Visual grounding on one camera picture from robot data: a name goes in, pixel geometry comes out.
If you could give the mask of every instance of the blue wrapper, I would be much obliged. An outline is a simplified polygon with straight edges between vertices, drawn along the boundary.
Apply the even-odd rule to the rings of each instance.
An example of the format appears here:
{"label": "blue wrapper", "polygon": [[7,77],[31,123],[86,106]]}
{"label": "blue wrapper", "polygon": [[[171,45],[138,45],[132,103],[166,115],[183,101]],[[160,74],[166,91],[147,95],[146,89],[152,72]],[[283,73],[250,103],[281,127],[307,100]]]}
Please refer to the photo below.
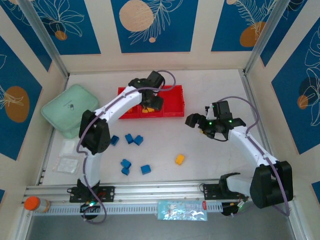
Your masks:
{"label": "blue wrapper", "polygon": [[158,220],[207,221],[205,201],[158,201]]}

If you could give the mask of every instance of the bottle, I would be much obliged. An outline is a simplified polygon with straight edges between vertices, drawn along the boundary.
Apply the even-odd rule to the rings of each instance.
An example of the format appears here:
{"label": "bottle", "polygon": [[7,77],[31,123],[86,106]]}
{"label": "bottle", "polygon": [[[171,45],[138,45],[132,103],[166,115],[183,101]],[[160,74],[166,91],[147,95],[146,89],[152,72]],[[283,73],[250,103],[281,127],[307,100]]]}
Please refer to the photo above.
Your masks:
{"label": "bottle", "polygon": [[50,202],[43,198],[36,196],[28,197],[24,202],[24,208],[29,211],[36,211],[39,213],[45,213],[50,208]]}

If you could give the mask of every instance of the orange block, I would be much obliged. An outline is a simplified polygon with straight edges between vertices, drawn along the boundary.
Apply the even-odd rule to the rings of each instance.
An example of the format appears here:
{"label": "orange block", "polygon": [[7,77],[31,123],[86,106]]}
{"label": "orange block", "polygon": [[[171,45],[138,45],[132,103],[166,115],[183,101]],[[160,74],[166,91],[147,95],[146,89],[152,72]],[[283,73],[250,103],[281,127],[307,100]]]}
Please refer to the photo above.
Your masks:
{"label": "orange block", "polygon": [[182,154],[179,154],[178,157],[175,159],[175,163],[178,165],[181,165],[184,160],[185,160],[185,156],[183,156]]}

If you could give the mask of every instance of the metal pole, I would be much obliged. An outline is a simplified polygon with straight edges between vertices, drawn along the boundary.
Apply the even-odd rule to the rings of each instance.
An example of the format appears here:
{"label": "metal pole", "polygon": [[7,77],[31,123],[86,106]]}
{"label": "metal pole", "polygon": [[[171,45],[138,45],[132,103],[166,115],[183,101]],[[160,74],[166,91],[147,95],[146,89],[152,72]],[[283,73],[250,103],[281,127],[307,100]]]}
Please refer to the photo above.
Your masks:
{"label": "metal pole", "polygon": [[256,44],[252,50],[250,58],[244,67],[244,75],[246,76],[249,74],[251,69],[253,68],[254,64],[260,57],[262,51],[264,50],[265,46],[267,45],[272,33],[274,32],[278,22],[280,21],[282,14],[288,7],[288,4],[291,0],[275,0],[277,3],[274,6],[273,11],[270,14],[269,19],[267,20],[260,37],[256,41]]}
{"label": "metal pole", "polygon": [[40,17],[38,16],[36,10],[34,9],[32,2],[29,0],[17,0],[20,9],[25,15],[26,19],[33,28],[35,34],[41,41],[43,47],[51,57],[52,61],[56,64],[57,68],[61,74],[68,80],[69,73],[68,70],[60,58],[60,54],[52,41],[50,35],[48,34],[45,26],[43,25]]}

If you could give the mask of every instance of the orange circle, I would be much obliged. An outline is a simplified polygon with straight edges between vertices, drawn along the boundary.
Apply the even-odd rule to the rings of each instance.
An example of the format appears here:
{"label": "orange circle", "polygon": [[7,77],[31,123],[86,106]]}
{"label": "orange circle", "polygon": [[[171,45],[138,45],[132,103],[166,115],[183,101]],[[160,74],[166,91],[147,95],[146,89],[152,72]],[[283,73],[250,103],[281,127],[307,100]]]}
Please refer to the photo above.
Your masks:
{"label": "orange circle", "polygon": [[301,95],[298,98],[298,107],[302,110],[306,109],[308,107],[308,98],[305,95]]}
{"label": "orange circle", "polygon": [[23,123],[29,114],[30,101],[27,92],[19,86],[10,87],[4,94],[5,112],[16,123]]}
{"label": "orange circle", "polygon": [[260,21],[248,26],[240,36],[240,44],[246,48],[254,47],[265,25],[264,21]]}
{"label": "orange circle", "polygon": [[131,32],[144,31],[154,22],[151,8],[141,0],[127,1],[119,11],[119,18],[123,27]]}
{"label": "orange circle", "polygon": [[154,37],[150,37],[150,38],[149,38],[149,42],[153,44],[153,43],[156,42],[156,39],[155,39]]}
{"label": "orange circle", "polygon": [[229,5],[235,4],[237,0],[226,0],[226,3]]}
{"label": "orange circle", "polygon": [[67,39],[67,34],[64,31],[56,31],[54,35],[60,41],[64,41]]}
{"label": "orange circle", "polygon": [[28,197],[24,202],[24,208],[29,211],[36,210],[40,205],[40,199],[36,196]]}

